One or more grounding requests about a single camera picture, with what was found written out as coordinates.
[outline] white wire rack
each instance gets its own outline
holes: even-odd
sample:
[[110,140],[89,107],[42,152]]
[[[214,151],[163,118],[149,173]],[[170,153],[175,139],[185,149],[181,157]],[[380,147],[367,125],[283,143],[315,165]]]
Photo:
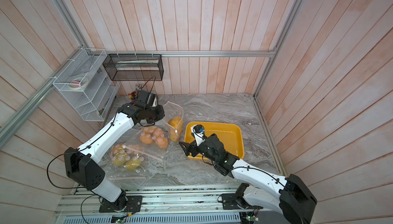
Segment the white wire rack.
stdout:
[[97,73],[105,58],[105,50],[89,54],[86,48],[82,49],[53,82],[85,121],[104,121],[120,86],[119,83],[111,86],[105,71]]

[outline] ventilation grille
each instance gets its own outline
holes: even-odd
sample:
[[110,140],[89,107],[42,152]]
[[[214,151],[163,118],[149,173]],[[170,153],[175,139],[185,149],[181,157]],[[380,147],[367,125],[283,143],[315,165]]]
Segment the ventilation grille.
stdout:
[[[111,215],[99,215],[99,216],[93,216],[93,215],[83,215],[88,223],[110,223],[111,222]],[[79,223],[86,223],[82,216],[69,216],[66,217],[63,224],[79,224]]]
[[[111,223],[112,215],[85,216],[88,223]],[[207,224],[207,223],[236,223],[240,222],[238,212],[222,213],[179,213],[179,214],[146,214],[133,215],[126,219],[126,223],[150,223],[150,224]],[[85,223],[82,216],[66,217],[63,224],[82,224]]]

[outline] black wire mesh basket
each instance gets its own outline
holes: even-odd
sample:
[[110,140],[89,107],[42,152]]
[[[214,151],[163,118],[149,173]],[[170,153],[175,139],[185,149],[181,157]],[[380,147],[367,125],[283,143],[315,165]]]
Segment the black wire mesh basket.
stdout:
[[108,54],[103,65],[113,81],[160,81],[164,75],[160,54],[112,53]]

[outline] wooden wall panel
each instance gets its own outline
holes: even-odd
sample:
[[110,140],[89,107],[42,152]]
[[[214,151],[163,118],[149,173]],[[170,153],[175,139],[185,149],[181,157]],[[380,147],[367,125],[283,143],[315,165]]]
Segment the wooden wall panel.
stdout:
[[[295,0],[64,1],[89,47],[181,51],[271,49]],[[165,58],[163,64],[164,78],[154,85],[158,94],[252,94],[267,62],[265,58]],[[135,82],[121,85],[119,94],[124,95]]]
[[[108,0],[101,0],[101,6],[108,7]],[[0,127],[77,47],[52,0],[0,0]],[[0,152],[2,219],[11,222],[16,216],[13,210],[22,209],[31,223],[47,223],[61,195],[70,192],[50,184],[47,164],[68,147],[86,142],[98,129],[98,123],[83,121],[52,91]],[[63,160],[53,161],[49,176],[58,186],[73,187]]]
[[259,94],[288,173],[318,200],[315,223],[391,222],[392,5],[306,0]]

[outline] mounting plate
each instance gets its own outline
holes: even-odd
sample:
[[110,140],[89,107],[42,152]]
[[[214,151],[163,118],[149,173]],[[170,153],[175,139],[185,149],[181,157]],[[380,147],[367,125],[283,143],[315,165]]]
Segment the mounting plate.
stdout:
[[241,209],[236,202],[236,196],[234,193],[223,193],[221,194],[221,197],[223,209]]
[[[125,207],[124,212],[139,212],[141,210],[142,204],[142,196],[127,196],[127,203],[128,207]],[[100,213],[112,213],[114,212],[113,206],[110,205],[108,202],[103,201],[103,204],[99,208]]]

